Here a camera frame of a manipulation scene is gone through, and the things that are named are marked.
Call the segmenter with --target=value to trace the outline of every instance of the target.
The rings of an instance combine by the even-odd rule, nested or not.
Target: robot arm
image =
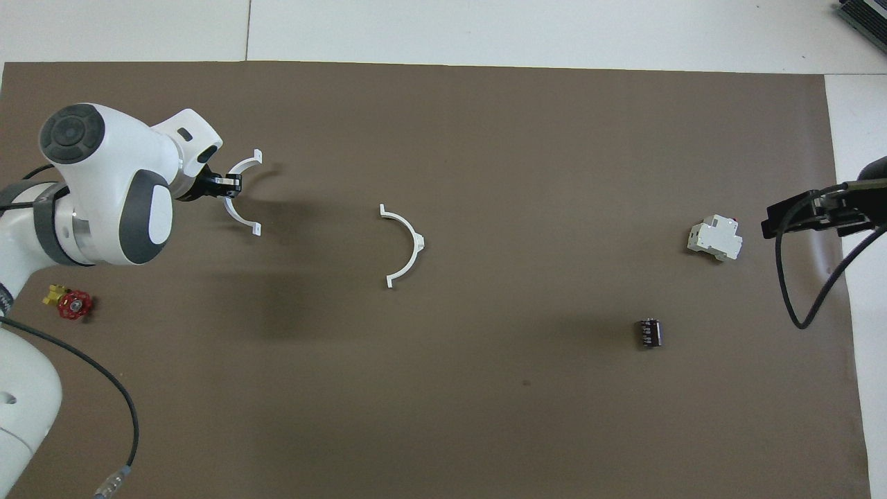
[[[156,257],[172,227],[173,194],[192,187],[221,145],[191,109],[151,128],[98,104],[58,111],[43,126],[40,146],[74,198],[75,244],[67,255],[79,264],[116,265]]]
[[[222,146],[191,109],[153,127],[98,104],[75,104],[40,132],[63,182],[0,189],[0,316],[29,276],[51,265],[142,265],[169,238],[172,200],[233,198],[239,172],[206,165]],[[5,209],[17,205],[25,209]],[[61,403],[59,376],[27,341],[0,329],[0,498],[24,471]]]

